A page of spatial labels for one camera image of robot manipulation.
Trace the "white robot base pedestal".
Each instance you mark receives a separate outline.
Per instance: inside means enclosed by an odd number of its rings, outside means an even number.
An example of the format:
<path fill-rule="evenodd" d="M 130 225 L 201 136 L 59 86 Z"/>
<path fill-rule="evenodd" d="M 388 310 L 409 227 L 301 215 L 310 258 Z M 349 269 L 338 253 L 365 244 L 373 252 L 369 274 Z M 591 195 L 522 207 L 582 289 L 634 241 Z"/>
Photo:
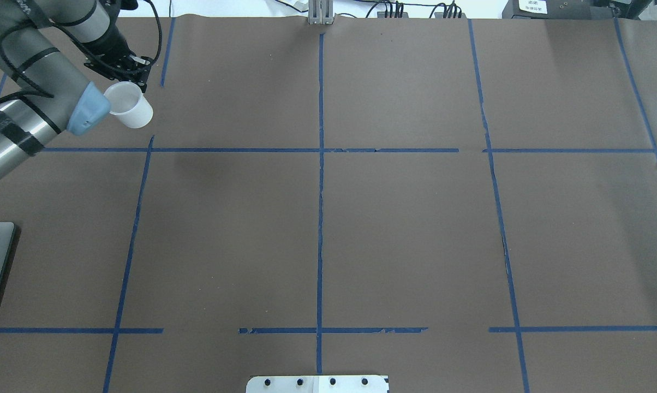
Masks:
<path fill-rule="evenodd" d="M 389 392 L 389 378 L 380 375 L 255 376 L 246 392 Z"/>

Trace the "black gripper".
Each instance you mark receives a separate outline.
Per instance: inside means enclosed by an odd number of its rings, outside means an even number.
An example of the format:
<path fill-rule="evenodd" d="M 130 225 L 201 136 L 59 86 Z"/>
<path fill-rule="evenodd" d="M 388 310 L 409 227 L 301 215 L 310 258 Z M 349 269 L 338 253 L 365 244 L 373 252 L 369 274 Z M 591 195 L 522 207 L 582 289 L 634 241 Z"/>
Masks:
<path fill-rule="evenodd" d="M 96 11 L 103 10 L 109 23 L 104 35 L 84 43 L 87 61 L 84 65 L 97 74 L 117 81 L 133 82 L 142 93 L 147 91 L 147 80 L 156 59 L 136 55 L 116 22 L 121 10 L 136 10 L 138 1 L 96 1 Z"/>

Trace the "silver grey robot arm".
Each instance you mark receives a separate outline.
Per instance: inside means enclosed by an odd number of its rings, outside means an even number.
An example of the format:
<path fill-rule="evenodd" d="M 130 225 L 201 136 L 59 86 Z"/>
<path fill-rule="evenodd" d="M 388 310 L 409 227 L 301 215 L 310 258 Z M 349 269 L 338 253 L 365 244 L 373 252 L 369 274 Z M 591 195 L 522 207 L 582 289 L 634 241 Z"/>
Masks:
<path fill-rule="evenodd" d="M 117 27 L 137 1 L 0 1 L 0 69 L 19 90 L 0 97 L 0 181 L 62 132 L 81 136 L 117 109 L 118 89 L 143 102 L 158 57 L 132 51 Z M 114 81 L 106 92 L 82 74 L 41 30 L 64 33 L 85 67 Z"/>

